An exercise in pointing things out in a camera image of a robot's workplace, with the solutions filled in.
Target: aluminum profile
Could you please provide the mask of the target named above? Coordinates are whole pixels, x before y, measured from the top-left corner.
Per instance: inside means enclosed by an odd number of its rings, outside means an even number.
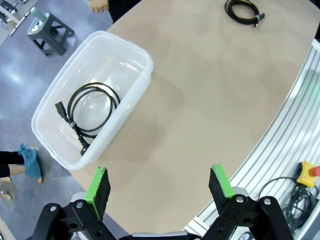
[[[316,40],[278,114],[230,183],[246,189],[257,200],[265,183],[278,177],[292,177],[302,161],[320,165],[320,44]],[[294,185],[288,179],[272,182],[261,197],[274,196],[283,207]],[[303,237],[319,212],[320,201],[308,221],[295,232],[294,239]],[[203,236],[217,217],[211,200],[184,229]]]

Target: plastic container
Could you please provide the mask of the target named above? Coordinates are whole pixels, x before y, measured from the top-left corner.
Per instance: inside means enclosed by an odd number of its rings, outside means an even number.
[[[32,118],[33,133],[64,168],[82,169],[97,160],[124,124],[148,88],[152,69],[152,59],[141,47],[105,31],[94,32],[73,53],[44,94]],[[82,145],[55,104],[62,101],[67,108],[75,90],[94,82],[112,87],[121,103],[81,156]],[[110,101],[103,93],[90,93],[77,104],[74,118],[81,127],[96,127],[109,107]]]

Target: gray plastic stool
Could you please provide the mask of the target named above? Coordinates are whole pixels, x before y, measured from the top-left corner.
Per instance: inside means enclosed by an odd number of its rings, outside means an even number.
[[[58,30],[65,28],[65,32],[60,40],[57,40]],[[55,17],[52,13],[48,12],[43,15],[42,20],[35,18],[28,31],[28,37],[41,49],[45,54],[58,53],[60,56],[63,55],[67,50],[64,48],[64,43],[69,35],[69,33],[74,34],[75,32]],[[50,46],[50,49],[44,49],[45,44]]]

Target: green tape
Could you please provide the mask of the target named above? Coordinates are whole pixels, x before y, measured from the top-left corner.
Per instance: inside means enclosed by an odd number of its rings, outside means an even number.
[[[93,176],[93,180],[90,184],[90,187],[88,189],[88,191],[86,192],[86,195],[85,195],[85,201],[88,203],[88,205],[92,208],[92,210],[94,211],[94,213],[96,214],[96,216],[98,218],[99,217],[99,212],[97,210],[97,207],[96,207],[96,204],[95,204],[95,196],[97,194],[97,191],[98,191],[98,188],[100,186],[100,182],[101,182],[101,179],[104,175],[106,171],[106,168],[105,167],[98,167],[95,171],[95,174]]]
[[[223,194],[226,198],[231,199],[235,192],[230,185],[227,175],[221,164],[212,165],[212,170],[214,171],[216,178],[218,179],[220,186],[222,188]]]

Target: red button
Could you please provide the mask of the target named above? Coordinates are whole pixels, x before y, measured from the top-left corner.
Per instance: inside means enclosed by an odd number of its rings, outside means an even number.
[[[309,175],[311,177],[319,177],[320,176],[320,166],[315,166],[309,170]]]

